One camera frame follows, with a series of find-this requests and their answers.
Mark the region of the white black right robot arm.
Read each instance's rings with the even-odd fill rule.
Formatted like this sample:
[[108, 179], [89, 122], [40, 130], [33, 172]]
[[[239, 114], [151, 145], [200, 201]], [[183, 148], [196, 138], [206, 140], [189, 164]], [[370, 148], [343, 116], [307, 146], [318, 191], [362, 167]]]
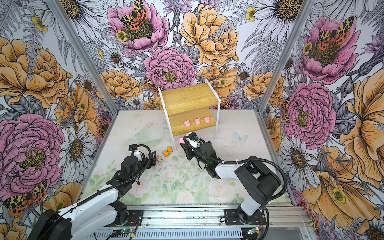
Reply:
[[288, 187], [288, 178], [279, 165], [272, 161], [250, 156], [246, 160], [224, 161], [217, 157], [211, 142], [189, 136], [179, 141], [188, 160], [195, 158], [203, 164], [203, 170], [216, 179], [237, 179], [247, 191], [247, 197], [239, 205], [237, 216], [249, 225], [268, 202], [282, 196]]

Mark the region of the pink truck green bed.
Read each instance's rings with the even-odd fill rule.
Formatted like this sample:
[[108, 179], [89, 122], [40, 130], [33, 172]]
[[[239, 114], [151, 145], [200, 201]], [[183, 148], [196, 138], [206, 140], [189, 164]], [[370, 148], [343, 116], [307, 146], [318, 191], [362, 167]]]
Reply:
[[162, 157], [160, 157], [160, 156], [157, 156], [156, 160], [157, 160], [158, 163], [162, 163], [164, 161], [164, 159]]

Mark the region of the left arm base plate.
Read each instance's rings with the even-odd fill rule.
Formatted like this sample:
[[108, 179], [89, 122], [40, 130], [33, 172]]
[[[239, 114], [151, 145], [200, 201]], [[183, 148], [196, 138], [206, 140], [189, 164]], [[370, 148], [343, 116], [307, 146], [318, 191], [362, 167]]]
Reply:
[[107, 227], [140, 227], [144, 218], [143, 210], [126, 210], [118, 213], [116, 219]]

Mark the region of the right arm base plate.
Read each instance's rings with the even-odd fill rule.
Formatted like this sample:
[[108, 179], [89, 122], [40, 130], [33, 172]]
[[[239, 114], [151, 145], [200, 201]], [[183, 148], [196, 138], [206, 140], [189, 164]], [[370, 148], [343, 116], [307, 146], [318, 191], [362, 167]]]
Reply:
[[266, 214], [260, 210], [249, 216], [240, 209], [224, 209], [224, 223], [227, 226], [245, 226], [245, 225], [266, 225]]

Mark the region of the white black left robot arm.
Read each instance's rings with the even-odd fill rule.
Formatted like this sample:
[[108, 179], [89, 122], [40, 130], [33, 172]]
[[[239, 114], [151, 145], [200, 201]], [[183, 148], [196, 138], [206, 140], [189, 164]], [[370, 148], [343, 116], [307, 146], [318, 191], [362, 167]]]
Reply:
[[127, 206], [120, 199], [141, 174], [156, 165], [156, 153], [146, 157], [135, 151], [128, 155], [112, 179], [84, 200], [59, 211], [44, 212], [28, 236], [29, 240], [83, 240], [102, 227], [120, 225], [128, 218]]

